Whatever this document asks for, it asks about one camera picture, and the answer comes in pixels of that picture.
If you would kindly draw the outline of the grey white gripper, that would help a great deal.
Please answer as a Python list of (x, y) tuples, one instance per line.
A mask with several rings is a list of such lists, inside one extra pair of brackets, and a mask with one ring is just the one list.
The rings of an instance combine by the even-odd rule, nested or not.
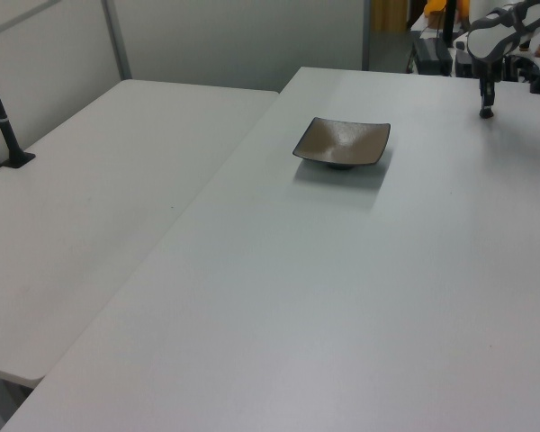
[(516, 22), (512, 8), (495, 8), (474, 21), (468, 32), (467, 51), (472, 60), (472, 72), (480, 84), (481, 118), (494, 115), (495, 84), (499, 79), (491, 78), (497, 75), (492, 68), (522, 43), (521, 27), (516, 26)]

